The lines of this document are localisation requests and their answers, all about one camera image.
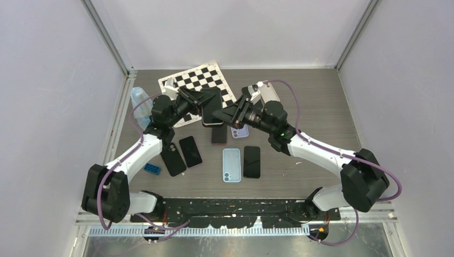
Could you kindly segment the lilac cased phone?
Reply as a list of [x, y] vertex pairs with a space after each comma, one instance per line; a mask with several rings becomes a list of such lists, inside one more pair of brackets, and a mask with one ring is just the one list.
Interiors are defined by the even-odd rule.
[[242, 128], [231, 128], [231, 135], [234, 139], [246, 138], [249, 136], [248, 126], [244, 125]]

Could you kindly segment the dark phone from lilac case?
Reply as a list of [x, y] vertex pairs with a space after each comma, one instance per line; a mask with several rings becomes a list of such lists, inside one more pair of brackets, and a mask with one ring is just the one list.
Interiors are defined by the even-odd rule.
[[226, 145], [227, 143], [227, 125], [216, 126], [211, 128], [211, 143], [213, 145]]

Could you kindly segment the beige phone case with ring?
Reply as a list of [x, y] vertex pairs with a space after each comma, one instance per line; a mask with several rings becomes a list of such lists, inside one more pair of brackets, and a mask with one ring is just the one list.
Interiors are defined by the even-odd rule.
[[269, 101], [280, 102], [280, 98], [270, 82], [263, 82], [263, 85], [260, 87], [260, 94], [263, 104], [266, 104]]

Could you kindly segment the black phone from blue case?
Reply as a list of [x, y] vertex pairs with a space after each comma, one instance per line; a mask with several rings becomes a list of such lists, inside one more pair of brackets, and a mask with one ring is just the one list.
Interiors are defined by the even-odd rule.
[[244, 147], [243, 176], [245, 178], [259, 179], [261, 176], [260, 148], [257, 146]]

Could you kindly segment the light blue cased phone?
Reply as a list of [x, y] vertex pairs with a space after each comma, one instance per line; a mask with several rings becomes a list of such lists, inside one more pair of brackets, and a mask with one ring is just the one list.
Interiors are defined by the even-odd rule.
[[226, 183], [241, 181], [241, 153], [238, 148], [225, 148], [222, 151], [222, 178]]

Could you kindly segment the purple edged phone from case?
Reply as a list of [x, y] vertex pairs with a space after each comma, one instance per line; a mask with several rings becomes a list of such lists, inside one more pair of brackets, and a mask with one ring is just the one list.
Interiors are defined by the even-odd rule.
[[188, 168], [202, 164], [203, 160], [193, 136], [180, 139], [179, 145]]

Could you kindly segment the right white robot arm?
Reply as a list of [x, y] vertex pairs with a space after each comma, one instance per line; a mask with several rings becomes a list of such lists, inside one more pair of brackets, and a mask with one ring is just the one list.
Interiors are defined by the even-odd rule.
[[287, 112], [278, 101], [269, 101], [262, 109], [257, 109], [242, 96], [230, 106], [214, 111], [213, 115], [229, 126], [247, 125], [267, 133], [270, 145], [277, 152], [310, 161], [341, 180], [337, 186], [315, 189], [305, 200], [306, 214], [313, 220], [338, 207], [351, 206], [366, 213], [389, 187], [389, 180], [378, 168], [371, 151], [342, 150], [310, 138], [287, 122]]

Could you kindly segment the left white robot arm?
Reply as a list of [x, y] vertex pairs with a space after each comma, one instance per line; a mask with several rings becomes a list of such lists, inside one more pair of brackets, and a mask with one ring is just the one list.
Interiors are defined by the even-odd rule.
[[132, 193], [129, 184], [149, 160], [169, 149], [175, 136], [174, 125], [186, 114], [198, 114], [214, 93], [187, 88], [175, 96], [158, 95], [153, 99], [151, 121], [139, 130], [139, 140], [120, 157], [107, 164], [92, 165], [87, 174], [81, 207], [99, 217], [105, 230], [127, 215], [144, 214], [157, 222], [164, 215], [158, 195], [152, 192]]

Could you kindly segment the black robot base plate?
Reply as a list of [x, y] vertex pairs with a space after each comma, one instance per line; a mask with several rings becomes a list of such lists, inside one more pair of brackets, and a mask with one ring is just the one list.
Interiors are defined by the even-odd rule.
[[144, 217], [177, 227], [188, 222], [190, 228], [250, 228], [261, 221], [263, 228], [296, 228], [303, 222], [339, 221], [339, 209], [327, 213], [310, 212], [303, 200], [296, 199], [189, 199], [160, 198]]

